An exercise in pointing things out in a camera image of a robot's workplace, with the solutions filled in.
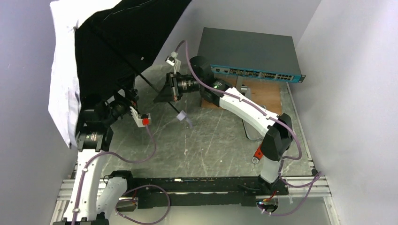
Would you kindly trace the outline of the black umbrella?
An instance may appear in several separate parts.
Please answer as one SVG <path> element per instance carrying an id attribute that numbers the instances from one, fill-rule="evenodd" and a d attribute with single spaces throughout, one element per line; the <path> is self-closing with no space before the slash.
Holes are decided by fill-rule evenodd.
<path id="1" fill-rule="evenodd" d="M 137 76 L 156 60 L 188 0 L 54 0 L 55 49 L 49 114 L 68 148 L 77 141 L 84 98 L 109 99 L 122 71 Z"/>

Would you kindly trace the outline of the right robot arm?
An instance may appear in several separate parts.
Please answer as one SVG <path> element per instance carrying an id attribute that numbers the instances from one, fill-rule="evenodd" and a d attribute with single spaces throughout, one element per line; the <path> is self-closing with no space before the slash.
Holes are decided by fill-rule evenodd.
<path id="1" fill-rule="evenodd" d="M 165 84 L 154 102 L 176 102 L 184 93 L 198 92 L 207 102 L 240 117 L 263 138 L 260 151 L 265 159 L 260 178 L 270 187 L 276 184 L 282 169 L 283 155 L 293 141 L 290 116 L 266 110 L 225 80 L 215 78 L 211 66 L 202 56 L 190 59 L 190 75 L 179 72 L 181 62 L 176 53 L 168 56 L 165 62 L 173 67 L 173 72 L 167 73 Z"/>

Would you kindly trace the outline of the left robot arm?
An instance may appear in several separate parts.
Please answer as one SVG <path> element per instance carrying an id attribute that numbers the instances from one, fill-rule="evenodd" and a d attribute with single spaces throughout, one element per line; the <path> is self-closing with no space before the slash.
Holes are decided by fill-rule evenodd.
<path id="1" fill-rule="evenodd" d="M 54 213 L 55 225 L 107 225 L 131 186 L 131 172 L 114 171 L 99 192 L 105 157 L 120 157 L 109 150 L 114 134 L 111 125 L 125 114 L 136 115 L 133 101 L 118 93 L 114 97 L 107 103 L 100 95 L 89 95 L 77 107 L 69 107 L 67 143 L 77 149 L 77 170 L 65 211 Z"/>

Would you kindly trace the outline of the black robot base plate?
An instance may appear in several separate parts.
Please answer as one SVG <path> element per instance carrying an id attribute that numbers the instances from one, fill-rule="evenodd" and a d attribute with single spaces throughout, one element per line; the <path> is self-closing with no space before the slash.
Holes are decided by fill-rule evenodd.
<path id="1" fill-rule="evenodd" d="M 255 206 L 267 196 L 288 195 L 280 180 L 266 184 L 259 176 L 132 178 L 124 197 L 138 202 L 139 209 L 163 206 L 241 205 Z"/>

